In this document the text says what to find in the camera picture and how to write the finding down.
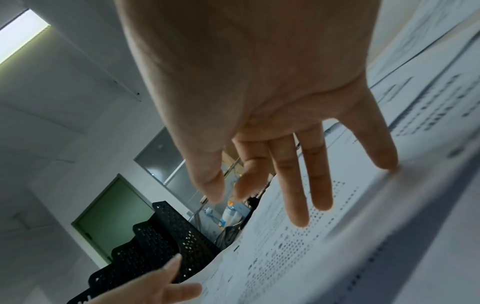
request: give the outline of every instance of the palm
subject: palm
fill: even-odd
[[[326,118],[350,128],[376,165],[396,166],[365,81],[378,0],[184,2],[123,0],[119,11],[160,114],[210,200],[223,194],[221,149],[233,139],[245,164],[236,197],[260,190],[273,160],[290,219],[306,225],[293,134],[313,204],[328,209]]]

